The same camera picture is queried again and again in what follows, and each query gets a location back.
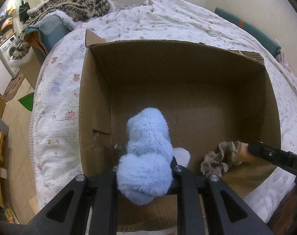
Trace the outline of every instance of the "patterned bedsheet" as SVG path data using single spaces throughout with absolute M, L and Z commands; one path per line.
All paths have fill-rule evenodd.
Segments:
M 282 149 L 297 154 L 297 80 L 254 37 L 213 12 L 183 0 L 147 0 L 140 6 L 81 23 L 44 61 L 30 127 L 30 153 L 40 209 L 74 176 L 82 173 L 78 108 L 86 29 L 108 42 L 169 39 L 260 53 L 278 104 Z M 293 181 L 293 175 L 276 168 L 244 200 L 267 222 L 292 188 Z

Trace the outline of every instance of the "knit blanket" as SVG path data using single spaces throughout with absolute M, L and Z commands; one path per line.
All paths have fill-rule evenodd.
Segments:
M 65 12 L 73 21 L 84 21 L 90 17 L 104 16 L 115 10 L 110 0 L 48 0 L 28 11 L 30 18 L 25 22 L 23 29 L 16 40 L 16 50 L 13 53 L 13 63 L 22 59 L 30 49 L 30 45 L 24 41 L 24 32 L 28 26 L 42 20 L 47 14 L 56 10 Z

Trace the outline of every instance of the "blanket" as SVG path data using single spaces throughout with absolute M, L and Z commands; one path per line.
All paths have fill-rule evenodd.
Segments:
M 282 149 L 297 154 L 297 81 L 282 65 L 253 36 L 211 11 L 182 0 L 147 0 L 141 6 L 78 25 L 55 45 L 44 61 L 35 89 L 30 126 L 30 155 L 39 209 L 82 173 L 78 113 L 86 29 L 107 42 L 168 39 L 258 52 L 264 58 L 278 104 Z M 71 118 L 66 119 L 69 118 L 66 114 L 71 112 Z M 244 201 L 268 222 L 294 185 L 294 178 L 276 168 Z
M 25 22 L 24 27 L 16 40 L 16 50 L 13 53 L 13 63 L 20 65 L 15 60 L 22 59 L 30 49 L 30 45 L 24 41 L 24 32 L 28 26 L 42 20 L 47 14 L 56 10 L 67 13 L 73 21 L 87 20 L 90 17 L 104 16 L 113 12 L 114 5 L 110 0 L 48 0 L 28 11 L 30 18 Z

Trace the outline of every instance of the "green mat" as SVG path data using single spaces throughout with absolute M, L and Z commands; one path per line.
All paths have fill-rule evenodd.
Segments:
M 27 110 L 32 111 L 33 110 L 33 98 L 34 98 L 34 92 L 30 93 L 22 98 L 20 98 L 18 101 L 24 106 Z

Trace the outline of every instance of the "teal pillow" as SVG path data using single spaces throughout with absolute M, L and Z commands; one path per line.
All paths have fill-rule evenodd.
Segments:
M 60 17 L 56 15 L 47 16 L 38 23 L 28 26 L 24 35 L 27 36 L 34 31 L 38 32 L 41 46 L 45 48 L 47 54 L 53 49 L 60 39 L 70 32 L 69 29 L 64 26 Z M 46 55 L 36 47 L 33 47 L 33 50 L 40 64 L 43 64 Z
M 255 26 L 249 24 L 248 22 L 244 22 L 241 20 L 241 18 L 218 7 L 215 9 L 215 13 L 251 34 L 262 44 L 264 48 L 266 48 L 272 54 L 273 57 L 276 57 L 280 54 L 281 47 Z

